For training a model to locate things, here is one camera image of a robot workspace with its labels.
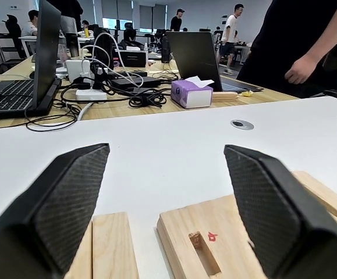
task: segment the tissue box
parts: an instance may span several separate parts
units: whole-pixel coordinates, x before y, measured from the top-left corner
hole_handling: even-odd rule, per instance
[[[211,106],[212,87],[199,88],[191,81],[178,80],[172,83],[171,98],[184,109]]]

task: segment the bottle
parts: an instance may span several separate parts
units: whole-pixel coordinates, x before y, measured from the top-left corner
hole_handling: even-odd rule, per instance
[[[144,52],[146,53],[146,64],[147,64],[149,60],[149,49],[147,47],[147,42],[145,43],[145,46],[144,46]]]
[[[84,33],[86,35],[86,38],[89,38],[89,31],[88,28],[84,28]]]

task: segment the laptop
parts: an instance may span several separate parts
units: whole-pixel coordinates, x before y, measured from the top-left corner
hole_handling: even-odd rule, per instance
[[[258,92],[261,87],[220,78],[212,35],[209,32],[167,32],[171,51],[183,79],[199,76],[201,80],[213,80],[215,92]]]
[[[64,277],[94,213],[109,152],[97,144],[58,156],[6,208],[0,279]]]
[[[33,80],[0,81],[0,119],[47,115],[61,81],[56,79],[61,12],[40,1],[37,55]]]
[[[266,278],[337,279],[337,222],[326,208],[278,159],[235,145],[224,153],[240,217]]]

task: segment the wooden stand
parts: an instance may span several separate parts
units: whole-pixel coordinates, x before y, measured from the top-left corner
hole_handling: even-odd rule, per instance
[[[138,279],[127,213],[93,218],[65,279]]]
[[[303,171],[293,173],[337,219],[337,194]],[[234,195],[160,215],[157,229],[176,279],[265,279]]]

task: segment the open laptop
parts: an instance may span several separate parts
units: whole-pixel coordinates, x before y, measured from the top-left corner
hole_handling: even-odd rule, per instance
[[[0,81],[0,119],[49,113],[61,83],[55,76],[60,23],[61,12],[40,1],[35,78]]]
[[[209,32],[167,32],[171,51],[181,78],[199,76],[213,80],[215,92],[261,91],[263,88],[240,83],[228,78],[220,79],[212,35]]]

